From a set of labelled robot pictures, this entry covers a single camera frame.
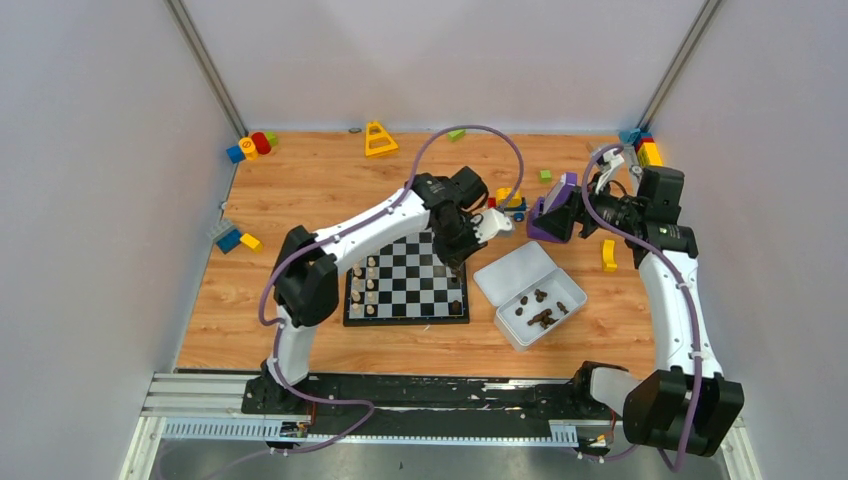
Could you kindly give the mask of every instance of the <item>plastic container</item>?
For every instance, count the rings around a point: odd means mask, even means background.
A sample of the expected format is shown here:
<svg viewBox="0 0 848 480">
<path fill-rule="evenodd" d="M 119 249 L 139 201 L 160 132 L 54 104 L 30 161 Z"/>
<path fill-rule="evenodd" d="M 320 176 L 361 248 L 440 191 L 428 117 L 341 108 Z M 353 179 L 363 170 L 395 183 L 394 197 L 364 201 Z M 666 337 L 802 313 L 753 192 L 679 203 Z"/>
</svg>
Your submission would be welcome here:
<svg viewBox="0 0 848 480">
<path fill-rule="evenodd" d="M 495 325 L 519 352 L 568 320 L 588 300 L 586 292 L 556 266 L 537 242 L 528 242 L 481 268 L 474 274 L 474 280 L 497 307 Z M 541 303 L 536 302 L 533 293 L 537 288 L 548 294 Z M 521 305 L 521 297 L 525 295 L 527 305 Z M 568 313 L 563 315 L 556 302 L 562 302 Z M 521 315 L 515 314 L 518 307 L 524 310 Z M 547 329 L 538 323 L 527 325 L 528 320 L 547 308 L 556 322 Z"/>
<path fill-rule="evenodd" d="M 548 294 L 541 303 L 536 302 L 536 296 L 533 293 L 537 288 Z M 527 296 L 527 305 L 521 305 L 523 296 Z M 577 313 L 583 305 L 586 305 L 588 299 L 586 292 L 561 268 L 557 268 L 498 307 L 495 313 L 495 325 L 506 336 L 513 348 L 523 352 Z M 562 302 L 568 313 L 563 315 L 557 307 L 557 302 Z M 524 311 L 521 315 L 516 315 L 515 311 L 519 307 Z M 551 318 L 558 318 L 556 322 L 547 329 L 538 323 L 527 325 L 527 321 L 547 308 L 551 309 Z"/>
</svg>

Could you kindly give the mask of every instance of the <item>blue block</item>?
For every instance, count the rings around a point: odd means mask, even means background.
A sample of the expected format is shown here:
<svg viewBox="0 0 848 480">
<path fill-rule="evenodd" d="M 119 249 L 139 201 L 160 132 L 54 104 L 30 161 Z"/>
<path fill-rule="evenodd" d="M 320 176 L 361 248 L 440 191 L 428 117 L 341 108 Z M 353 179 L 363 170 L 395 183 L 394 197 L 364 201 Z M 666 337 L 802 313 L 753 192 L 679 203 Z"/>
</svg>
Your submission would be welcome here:
<svg viewBox="0 0 848 480">
<path fill-rule="evenodd" d="M 642 131 L 638 128 L 634 128 L 633 130 L 624 130 L 618 132 L 618 139 L 621 140 L 621 143 L 632 144 L 639 139 L 640 133 L 642 133 Z"/>
<path fill-rule="evenodd" d="M 215 242 L 215 244 L 218 245 L 218 248 L 220 248 L 224 253 L 230 253 L 232 249 L 239 246 L 240 243 L 241 232 L 239 232 L 237 228 L 232 229 L 230 233 L 224 235 L 220 240 Z"/>
<path fill-rule="evenodd" d="M 230 157 L 230 161 L 233 163 L 244 160 L 244 152 L 241 151 L 241 147 L 238 145 L 228 148 L 227 156 Z"/>
<path fill-rule="evenodd" d="M 638 137 L 636 137 L 636 140 L 633 140 L 633 141 L 632 141 L 632 142 L 630 142 L 630 143 L 632 143 L 632 144 L 635 146 L 635 145 L 636 145 L 637 143 L 639 143 L 640 141 L 642 141 L 642 140 L 648 140 L 648 139 L 650 139 L 651 141 L 653 141 L 653 140 L 654 140 L 654 136 L 653 136 L 653 135 L 651 135 L 651 134 L 650 134 L 650 133 L 648 133 L 648 132 L 640 132 L 640 133 L 639 133 L 639 136 L 638 136 Z"/>
</svg>

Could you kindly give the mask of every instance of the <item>red block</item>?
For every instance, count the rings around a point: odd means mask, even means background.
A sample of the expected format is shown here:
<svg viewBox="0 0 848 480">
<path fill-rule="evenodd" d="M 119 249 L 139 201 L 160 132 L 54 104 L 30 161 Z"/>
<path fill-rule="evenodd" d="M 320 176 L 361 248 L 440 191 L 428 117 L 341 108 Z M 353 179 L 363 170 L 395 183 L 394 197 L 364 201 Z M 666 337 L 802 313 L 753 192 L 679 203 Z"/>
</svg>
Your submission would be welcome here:
<svg viewBox="0 0 848 480">
<path fill-rule="evenodd" d="M 260 155 L 266 155 L 271 152 L 271 143 L 268 141 L 268 138 L 265 137 L 265 134 L 262 132 L 256 132 L 250 136 L 251 140 L 253 140 L 253 144 L 256 145 L 256 151 L 259 152 Z"/>
<path fill-rule="evenodd" d="M 645 142 L 655 143 L 654 139 L 651 137 L 640 138 L 639 141 L 636 142 L 636 151 L 638 152 L 640 148 L 642 148 L 642 144 Z"/>
</svg>

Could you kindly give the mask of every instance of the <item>white wall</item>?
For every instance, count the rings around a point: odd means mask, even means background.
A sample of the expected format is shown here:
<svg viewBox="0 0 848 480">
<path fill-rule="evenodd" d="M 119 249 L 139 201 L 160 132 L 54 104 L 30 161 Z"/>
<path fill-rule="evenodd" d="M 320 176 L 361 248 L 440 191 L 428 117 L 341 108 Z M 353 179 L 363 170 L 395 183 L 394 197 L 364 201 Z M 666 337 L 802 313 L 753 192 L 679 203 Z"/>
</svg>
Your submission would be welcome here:
<svg viewBox="0 0 848 480">
<path fill-rule="evenodd" d="M 702 0 L 187 0 L 254 129 L 630 128 Z"/>
<path fill-rule="evenodd" d="M 844 478 L 848 4 L 728 1 L 653 128 L 769 480 Z"/>
<path fill-rule="evenodd" d="M 0 5 L 0 478 L 115 478 L 232 172 L 161 1 Z"/>
</svg>

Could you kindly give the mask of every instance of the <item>container lid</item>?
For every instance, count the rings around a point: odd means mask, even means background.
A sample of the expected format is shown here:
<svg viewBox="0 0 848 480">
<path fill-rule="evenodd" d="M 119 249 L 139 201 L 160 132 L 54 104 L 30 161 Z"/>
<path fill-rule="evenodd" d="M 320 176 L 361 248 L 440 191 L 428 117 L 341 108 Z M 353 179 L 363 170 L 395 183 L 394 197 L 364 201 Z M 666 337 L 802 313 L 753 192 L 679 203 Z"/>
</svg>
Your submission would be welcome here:
<svg viewBox="0 0 848 480">
<path fill-rule="evenodd" d="M 538 242 L 528 242 L 478 270 L 474 281 L 489 303 L 500 307 L 556 269 Z"/>
</svg>

